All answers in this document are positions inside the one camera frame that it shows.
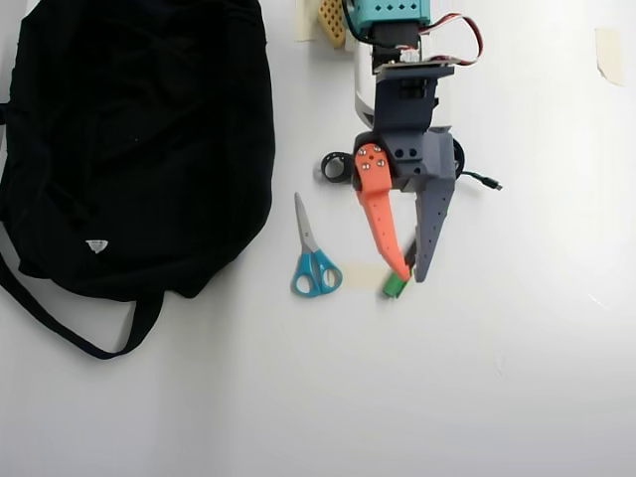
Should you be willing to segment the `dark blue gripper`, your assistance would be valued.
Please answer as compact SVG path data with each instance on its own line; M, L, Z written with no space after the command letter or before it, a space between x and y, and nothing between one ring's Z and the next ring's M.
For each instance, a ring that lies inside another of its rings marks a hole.
M438 83L454 73L454 67L383 68L376 77L371 130L355 140L357 197L379 254L402 281L409 280L410 269L398 244L389 193L392 187L415 193L414 279L421 283L455 190L450 127L432 124Z

